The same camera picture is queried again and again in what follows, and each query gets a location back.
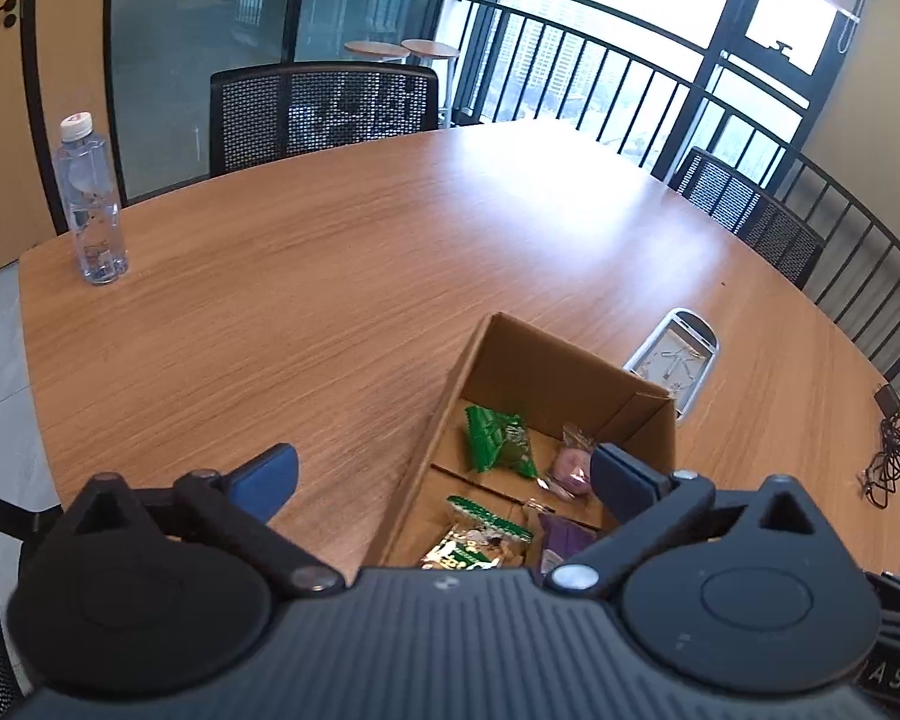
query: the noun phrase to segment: white bottle cap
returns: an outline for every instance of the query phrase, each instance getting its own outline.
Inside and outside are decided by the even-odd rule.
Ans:
[[[79,141],[93,132],[93,117],[86,111],[74,113],[60,122],[60,140],[64,143]]]

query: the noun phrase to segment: cardboard box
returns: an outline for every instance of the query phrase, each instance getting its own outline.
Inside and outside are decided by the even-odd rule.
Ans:
[[[417,565],[449,527],[448,495],[463,495],[521,525],[522,504],[535,498],[583,526],[612,527],[593,496],[562,501],[514,471],[474,471],[464,414],[472,403],[524,416],[541,475],[557,455],[567,422],[660,473],[674,470],[677,412],[667,391],[519,319],[492,314],[477,326],[450,373],[370,544],[367,565]]]

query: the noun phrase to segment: beige wall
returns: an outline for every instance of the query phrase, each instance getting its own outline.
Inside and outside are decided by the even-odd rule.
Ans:
[[[869,0],[804,151],[900,238],[900,0]]]

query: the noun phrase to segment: plastic wrapper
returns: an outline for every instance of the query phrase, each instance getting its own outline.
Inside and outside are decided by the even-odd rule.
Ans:
[[[533,533],[533,548],[527,554],[526,565],[537,581],[597,541],[593,531],[554,514],[553,509],[533,499],[524,504],[523,511]]]
[[[536,479],[530,437],[522,416],[495,412],[483,406],[468,406],[466,432],[474,469],[489,471],[501,466],[528,479]]]
[[[563,426],[563,445],[540,487],[565,501],[590,495],[590,455],[593,442],[575,425]]]
[[[533,540],[526,528],[497,517],[468,498],[451,495],[447,506],[450,529],[420,560],[421,568],[472,571],[512,565]]]

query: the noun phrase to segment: round table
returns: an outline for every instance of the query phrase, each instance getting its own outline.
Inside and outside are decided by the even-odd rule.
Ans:
[[[478,320],[506,311],[621,365],[674,306],[721,352],[677,463],[725,488],[797,476],[866,568],[900,574],[882,378],[746,245],[565,122],[460,127],[307,154],[125,211],[130,272],[21,259],[26,357],[64,504],[105,469],[159,487],[293,443],[272,522],[352,574]]]
[[[432,65],[436,59],[445,59],[447,63],[447,75],[443,84],[443,127],[450,127],[450,118],[453,114],[453,79],[457,69],[457,57],[460,50],[447,43],[438,43],[436,40],[419,40],[412,38],[401,41],[400,45],[407,49],[413,56],[418,57],[425,65]]]
[[[343,47],[353,55],[385,62],[391,59],[406,59],[410,51],[393,43],[381,43],[378,40],[349,40]]]

